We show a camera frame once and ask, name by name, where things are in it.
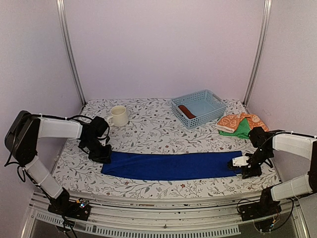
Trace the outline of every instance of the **plastic basket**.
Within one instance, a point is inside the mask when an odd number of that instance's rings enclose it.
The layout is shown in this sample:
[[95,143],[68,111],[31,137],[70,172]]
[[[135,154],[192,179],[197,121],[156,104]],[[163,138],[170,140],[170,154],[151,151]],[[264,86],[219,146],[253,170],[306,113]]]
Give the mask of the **plastic basket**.
[[[218,119],[223,116],[226,104],[217,95],[209,90],[192,93],[183,97],[174,98],[171,101],[174,114],[184,124],[187,129],[191,129]],[[184,105],[196,117],[189,119],[179,109]]]

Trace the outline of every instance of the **mug handle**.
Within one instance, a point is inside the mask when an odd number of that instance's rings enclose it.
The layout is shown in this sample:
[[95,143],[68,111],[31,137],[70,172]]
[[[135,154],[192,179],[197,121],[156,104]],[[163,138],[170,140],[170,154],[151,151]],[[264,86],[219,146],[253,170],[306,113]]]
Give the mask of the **mug handle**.
[[113,118],[113,116],[107,117],[106,121],[108,122],[109,126],[113,126],[113,122],[110,122],[110,120]]

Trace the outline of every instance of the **white wall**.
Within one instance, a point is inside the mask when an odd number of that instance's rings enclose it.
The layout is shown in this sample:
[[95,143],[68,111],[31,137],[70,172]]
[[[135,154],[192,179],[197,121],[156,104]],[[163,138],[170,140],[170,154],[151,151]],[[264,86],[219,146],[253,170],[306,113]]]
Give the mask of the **white wall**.
[[264,1],[65,1],[87,99],[177,97],[211,89],[243,99]]
[[[0,141],[22,109],[59,116],[78,113],[56,2],[1,0],[0,19]],[[39,156],[49,168],[61,144],[39,143]],[[17,238],[34,188],[19,181],[16,165],[3,167],[8,155],[0,143],[0,237]]]
[[[317,135],[317,2],[273,1],[260,70],[249,110],[270,129]],[[276,153],[274,163],[283,180],[300,176],[310,163],[300,157]],[[317,237],[316,196],[301,205]]]

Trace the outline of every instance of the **robotic arm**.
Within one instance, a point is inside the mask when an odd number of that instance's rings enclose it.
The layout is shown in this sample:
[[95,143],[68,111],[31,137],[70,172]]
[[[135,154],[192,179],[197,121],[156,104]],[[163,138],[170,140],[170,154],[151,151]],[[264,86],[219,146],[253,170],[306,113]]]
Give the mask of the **robotic arm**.
[[246,163],[246,165],[241,166],[244,174],[250,175],[254,170],[259,171],[261,164],[274,156],[273,150],[304,157],[311,161],[311,167],[306,175],[265,188],[258,203],[240,206],[242,220],[276,214],[276,211],[281,211],[279,206],[281,200],[317,192],[316,137],[284,131],[264,132],[261,127],[251,130],[249,137],[252,144],[258,148],[257,151],[249,158],[237,158],[237,161],[233,161],[233,164]]
[[89,159],[108,164],[111,162],[111,146],[102,146],[98,139],[106,129],[108,124],[101,117],[95,117],[90,123],[85,123],[77,119],[32,115],[27,111],[21,111],[5,137],[5,146],[31,181],[47,195],[51,202],[49,211],[86,220],[90,212],[87,201],[69,201],[69,193],[57,183],[39,160],[36,151],[37,140],[44,137],[79,139],[79,148],[84,150],[87,147]]

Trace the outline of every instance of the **green cloth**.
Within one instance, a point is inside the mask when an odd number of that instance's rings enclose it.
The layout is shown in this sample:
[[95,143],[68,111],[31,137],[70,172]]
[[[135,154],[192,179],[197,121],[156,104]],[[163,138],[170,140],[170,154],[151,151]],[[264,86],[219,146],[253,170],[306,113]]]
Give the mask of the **green cloth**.
[[224,132],[222,130],[219,131],[220,135],[224,136],[237,136],[241,139],[249,139],[248,134],[250,132],[250,126],[248,120],[244,118],[242,122],[240,122],[238,128],[234,133]]

